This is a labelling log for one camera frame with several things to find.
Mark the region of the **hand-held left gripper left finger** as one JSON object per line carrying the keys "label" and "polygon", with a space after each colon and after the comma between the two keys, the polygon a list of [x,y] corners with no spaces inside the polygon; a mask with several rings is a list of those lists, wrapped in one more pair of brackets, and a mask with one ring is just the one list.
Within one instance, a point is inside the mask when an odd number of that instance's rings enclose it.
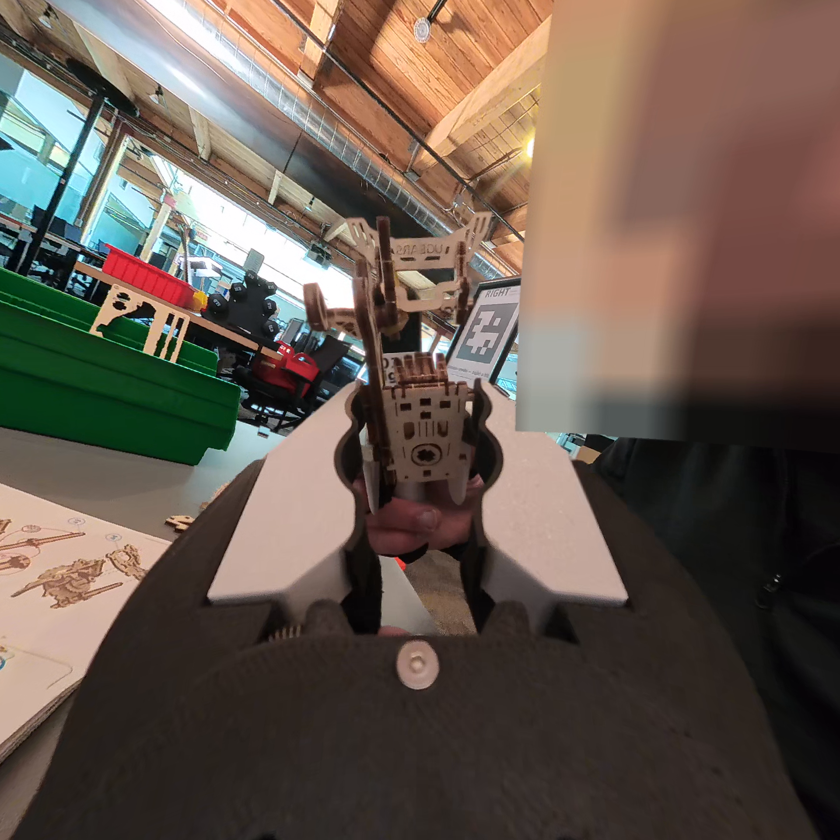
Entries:
{"label": "hand-held left gripper left finger", "polygon": [[207,592],[213,604],[277,604],[292,623],[330,599],[351,626],[378,632],[382,569],[371,550],[361,470],[362,384],[346,385],[265,457]]}

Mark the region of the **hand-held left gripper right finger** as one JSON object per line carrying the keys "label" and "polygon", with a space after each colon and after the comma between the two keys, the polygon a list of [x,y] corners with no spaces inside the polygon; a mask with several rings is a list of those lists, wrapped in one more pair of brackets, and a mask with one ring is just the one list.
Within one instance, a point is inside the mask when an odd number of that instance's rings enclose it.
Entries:
{"label": "hand-held left gripper right finger", "polygon": [[476,628],[495,605],[523,605],[531,630],[558,635],[564,603],[625,606],[628,595],[568,454],[516,430],[516,406],[475,385],[475,467],[484,483],[461,580]]}

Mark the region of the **wooden mechanical model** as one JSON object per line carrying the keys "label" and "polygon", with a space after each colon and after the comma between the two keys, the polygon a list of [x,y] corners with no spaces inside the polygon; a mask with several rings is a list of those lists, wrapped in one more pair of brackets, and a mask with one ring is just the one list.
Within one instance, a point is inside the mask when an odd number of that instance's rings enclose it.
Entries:
{"label": "wooden mechanical model", "polygon": [[330,308],[317,283],[303,286],[313,331],[338,329],[361,340],[368,381],[361,389],[363,459],[381,464],[381,492],[424,501],[424,485],[446,482],[454,469],[470,469],[467,402],[470,386],[451,381],[440,353],[405,353],[385,363],[382,338],[415,313],[469,314],[467,265],[487,234],[490,213],[443,238],[394,238],[388,217],[376,228],[348,221],[360,258],[353,274],[353,306]]}

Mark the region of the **person's right hand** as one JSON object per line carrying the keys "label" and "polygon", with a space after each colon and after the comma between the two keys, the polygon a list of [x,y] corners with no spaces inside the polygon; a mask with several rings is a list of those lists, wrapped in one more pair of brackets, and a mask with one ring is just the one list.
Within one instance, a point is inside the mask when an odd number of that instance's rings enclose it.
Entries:
{"label": "person's right hand", "polygon": [[378,512],[368,504],[364,478],[358,476],[353,488],[364,504],[365,524],[370,546],[384,557],[398,557],[404,562],[421,548],[441,551],[459,561],[466,551],[473,511],[480,500],[484,483],[479,475],[467,482],[465,501],[456,505],[446,482],[426,484],[424,501],[393,498]]}

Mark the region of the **red and black office chair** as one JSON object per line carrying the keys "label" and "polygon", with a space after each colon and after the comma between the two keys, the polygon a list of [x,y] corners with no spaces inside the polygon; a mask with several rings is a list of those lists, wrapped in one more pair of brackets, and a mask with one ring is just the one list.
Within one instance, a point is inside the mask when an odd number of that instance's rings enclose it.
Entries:
{"label": "red and black office chair", "polygon": [[282,343],[275,356],[256,356],[248,371],[252,395],[279,417],[277,432],[298,425],[315,409],[322,372],[311,356]]}

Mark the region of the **long wooden work table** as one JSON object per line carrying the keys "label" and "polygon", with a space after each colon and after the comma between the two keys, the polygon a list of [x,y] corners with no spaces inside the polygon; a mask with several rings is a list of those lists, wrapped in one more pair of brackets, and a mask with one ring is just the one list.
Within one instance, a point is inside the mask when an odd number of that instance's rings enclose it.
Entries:
{"label": "long wooden work table", "polygon": [[246,348],[247,350],[255,351],[259,354],[264,354],[265,356],[275,360],[279,360],[281,358],[280,354],[272,348],[258,341],[252,340],[249,336],[244,335],[243,333],[237,332],[227,327],[223,327],[219,324],[215,324],[213,321],[203,318],[198,312],[178,307],[174,303],[156,297],[145,290],[139,290],[136,287],[131,286],[130,284],[123,283],[119,279],[112,277],[111,275],[103,272],[99,268],[77,261],[73,267],[73,270],[94,280],[98,280],[103,284],[107,284],[111,287],[122,288],[128,291],[129,294],[134,295],[135,297],[140,297],[145,301],[149,302],[151,306],[168,308],[173,310],[174,312],[178,312],[181,315],[183,315],[183,317],[188,318],[191,325],[215,333],[217,336],[234,342],[237,345]]}

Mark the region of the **green plastic bin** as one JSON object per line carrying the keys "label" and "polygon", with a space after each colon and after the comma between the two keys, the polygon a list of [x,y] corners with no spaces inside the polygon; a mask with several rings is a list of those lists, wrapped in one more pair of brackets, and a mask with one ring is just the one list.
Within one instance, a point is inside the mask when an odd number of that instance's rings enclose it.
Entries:
{"label": "green plastic bin", "polygon": [[195,466],[225,450],[239,389],[2,306],[1,425]]}
{"label": "green plastic bin", "polygon": [[[1,298],[5,303],[25,309],[34,314],[55,320],[67,327],[88,333],[98,314],[98,307],[48,287],[36,280],[21,277],[1,268]],[[141,351],[149,327],[130,318],[120,317],[110,324],[103,336],[125,347]],[[216,376],[217,356],[211,350],[205,350],[185,341],[177,363],[187,369],[206,375]]]}

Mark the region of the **illustrated instruction booklet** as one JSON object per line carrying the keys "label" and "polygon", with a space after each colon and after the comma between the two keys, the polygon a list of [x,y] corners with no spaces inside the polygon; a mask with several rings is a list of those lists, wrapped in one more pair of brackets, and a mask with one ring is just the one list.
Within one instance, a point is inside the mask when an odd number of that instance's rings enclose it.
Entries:
{"label": "illustrated instruction booklet", "polygon": [[169,545],[1,486],[1,760],[77,688]]}

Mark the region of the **red plastic bin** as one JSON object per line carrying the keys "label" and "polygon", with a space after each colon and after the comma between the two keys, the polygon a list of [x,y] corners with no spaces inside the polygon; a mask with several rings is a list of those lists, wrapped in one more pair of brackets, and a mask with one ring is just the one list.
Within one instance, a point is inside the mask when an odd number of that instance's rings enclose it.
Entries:
{"label": "red plastic bin", "polygon": [[101,269],[106,275],[177,307],[193,307],[195,290],[188,283],[119,248],[107,247],[108,255]]}

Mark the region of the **wooden cutout frame piece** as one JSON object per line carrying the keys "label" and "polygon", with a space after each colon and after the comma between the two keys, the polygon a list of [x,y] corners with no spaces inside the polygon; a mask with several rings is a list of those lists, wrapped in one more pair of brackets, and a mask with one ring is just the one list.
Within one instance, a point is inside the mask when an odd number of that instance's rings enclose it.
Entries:
{"label": "wooden cutout frame piece", "polygon": [[127,318],[145,306],[152,309],[153,318],[142,352],[176,363],[179,360],[186,330],[190,325],[189,314],[133,287],[117,284],[111,286],[89,333],[103,334],[105,328],[112,322]]}

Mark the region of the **silver spiral air duct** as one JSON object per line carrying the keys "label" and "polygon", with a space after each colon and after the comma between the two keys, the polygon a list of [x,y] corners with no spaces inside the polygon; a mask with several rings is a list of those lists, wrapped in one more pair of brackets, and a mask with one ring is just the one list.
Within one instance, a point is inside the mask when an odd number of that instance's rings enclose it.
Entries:
{"label": "silver spiral air duct", "polygon": [[278,65],[246,38],[217,31],[213,42],[211,52],[228,69],[429,234],[445,236],[461,228],[461,223],[452,220],[430,198],[424,197],[402,173],[309,96],[303,87],[291,80],[282,80]]}

